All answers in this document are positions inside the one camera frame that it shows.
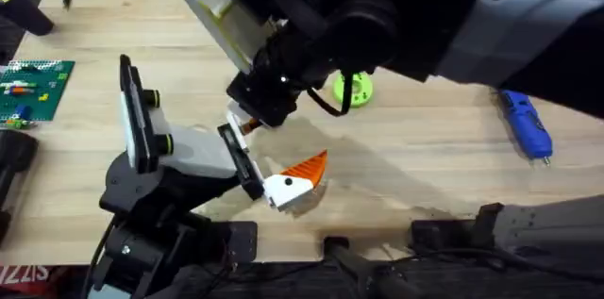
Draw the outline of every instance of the orange object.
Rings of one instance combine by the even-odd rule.
[[[327,166],[327,150],[308,160],[298,163],[285,171],[281,175],[301,177],[310,180],[313,187],[317,187]]]

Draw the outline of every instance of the orange and white object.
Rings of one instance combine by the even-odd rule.
[[[298,163],[281,174],[264,180],[264,195],[279,211],[284,210],[296,199],[312,192],[319,185],[327,165],[327,151]]]
[[[226,119],[235,133],[235,140],[241,147],[244,154],[249,153],[249,147],[245,142],[243,128],[250,124],[250,119],[246,114],[244,118],[240,115],[243,112],[237,109],[237,105],[229,105]],[[295,200],[312,192],[319,184],[327,165],[327,151],[323,151],[315,157],[298,163],[280,174],[271,175],[267,178],[262,177],[258,165],[252,159],[254,173],[262,181],[264,188],[264,198],[271,207],[279,211],[285,210]]]

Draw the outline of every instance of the black mount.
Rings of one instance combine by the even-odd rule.
[[[171,286],[184,267],[249,262],[256,257],[252,222],[214,223],[190,210],[236,186],[237,177],[188,176],[171,168],[137,174],[123,153],[107,172],[100,206],[115,214],[93,288],[110,285],[144,298]]]

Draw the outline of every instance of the wooden tabletop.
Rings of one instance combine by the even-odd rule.
[[[41,141],[25,180],[0,264],[88,263],[109,213],[98,207],[111,161],[124,150],[119,55],[159,89],[169,121],[213,129],[225,122],[236,68],[183,0],[42,0],[56,23],[25,35],[17,59],[76,62],[55,120],[29,133]],[[480,205],[536,205],[604,189],[604,123],[534,100],[555,142],[551,167],[517,150],[488,89],[440,78],[421,84],[385,71],[364,108],[332,118],[305,95],[277,131],[251,148],[265,174],[328,150],[320,190],[292,213],[236,189],[196,211],[259,225],[258,260],[320,257],[327,235],[346,235],[369,257],[404,251],[413,219],[473,216]],[[324,96],[334,102],[327,84]]]

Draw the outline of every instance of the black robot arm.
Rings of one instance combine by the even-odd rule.
[[[337,70],[350,80],[354,73],[372,74],[377,67],[420,82],[430,75],[441,75],[461,83],[522,91],[604,117],[604,103],[598,101],[604,61],[597,51],[597,44],[604,38],[604,1],[599,1],[599,8],[577,10],[580,17],[571,21],[561,21],[566,15],[562,17],[555,11],[543,20],[531,20],[531,8],[539,9],[557,0],[532,1],[527,12],[513,17],[506,15],[504,8],[493,8],[492,14],[484,11],[485,6],[500,0],[234,1],[259,22],[287,20],[256,54],[250,74],[239,73],[227,89],[244,110],[270,126],[281,125],[296,110],[302,91],[332,115],[346,114],[346,97],[342,110],[336,110],[314,90]],[[486,14],[482,19],[476,16],[480,11]],[[462,48],[470,54],[457,52],[466,34],[479,28],[480,23],[498,27],[497,19],[504,19],[502,26],[506,22],[522,26],[534,22],[541,28],[550,22],[549,18],[555,29],[552,26],[546,35],[537,33],[534,39],[533,34],[510,26],[515,38],[499,35],[498,43],[492,45],[493,53],[481,54],[484,58],[480,60],[467,59],[475,55],[471,53],[474,48]],[[487,43],[493,41],[490,37],[488,31],[483,38],[478,37],[478,50],[482,50],[481,40],[489,46]],[[509,42],[534,42],[533,47],[541,49],[527,50],[526,58],[515,58],[505,48]],[[464,66],[478,68],[471,72]],[[345,95],[349,95],[351,83],[345,85]]]

